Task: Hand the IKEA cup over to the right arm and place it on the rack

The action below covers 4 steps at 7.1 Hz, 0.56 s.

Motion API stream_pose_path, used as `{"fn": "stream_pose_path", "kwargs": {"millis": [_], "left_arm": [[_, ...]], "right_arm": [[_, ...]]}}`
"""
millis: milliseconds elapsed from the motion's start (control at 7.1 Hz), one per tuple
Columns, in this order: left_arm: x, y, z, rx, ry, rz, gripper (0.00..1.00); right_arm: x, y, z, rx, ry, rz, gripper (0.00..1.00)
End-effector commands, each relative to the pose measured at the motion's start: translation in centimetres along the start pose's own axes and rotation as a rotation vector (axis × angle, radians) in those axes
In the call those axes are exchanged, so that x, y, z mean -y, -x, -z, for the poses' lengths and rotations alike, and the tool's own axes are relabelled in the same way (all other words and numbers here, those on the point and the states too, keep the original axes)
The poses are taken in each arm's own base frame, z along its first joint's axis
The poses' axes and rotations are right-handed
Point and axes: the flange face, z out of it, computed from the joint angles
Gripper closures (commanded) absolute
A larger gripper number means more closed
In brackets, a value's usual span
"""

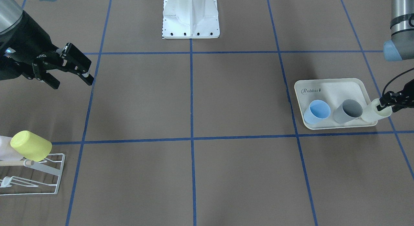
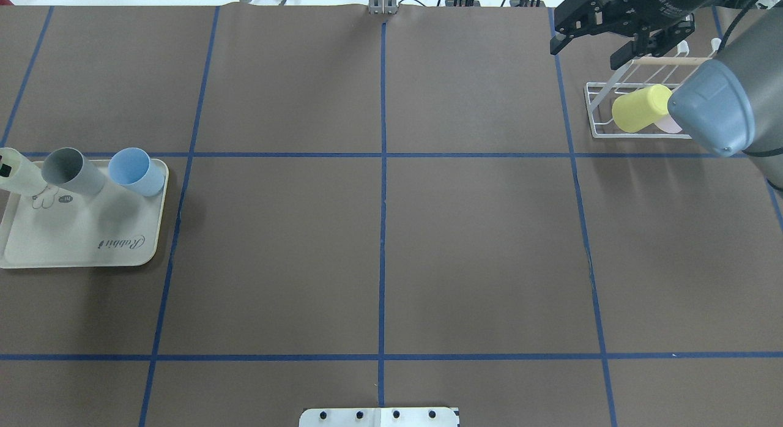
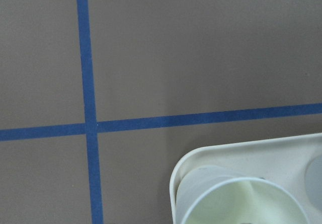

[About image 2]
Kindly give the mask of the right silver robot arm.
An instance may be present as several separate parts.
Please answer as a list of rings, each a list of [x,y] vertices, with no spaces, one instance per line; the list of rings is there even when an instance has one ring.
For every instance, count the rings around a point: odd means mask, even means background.
[[[610,57],[614,75],[598,95],[585,95],[589,112],[619,87],[634,64],[693,65],[678,84],[630,85],[612,106],[610,122],[633,135],[654,124],[687,135],[722,157],[745,154],[781,192],[781,3],[764,11],[732,38],[747,2],[707,58],[685,56],[685,39],[696,30],[692,14],[715,0],[564,0],[554,9],[551,54],[573,39],[604,33],[627,37]]]

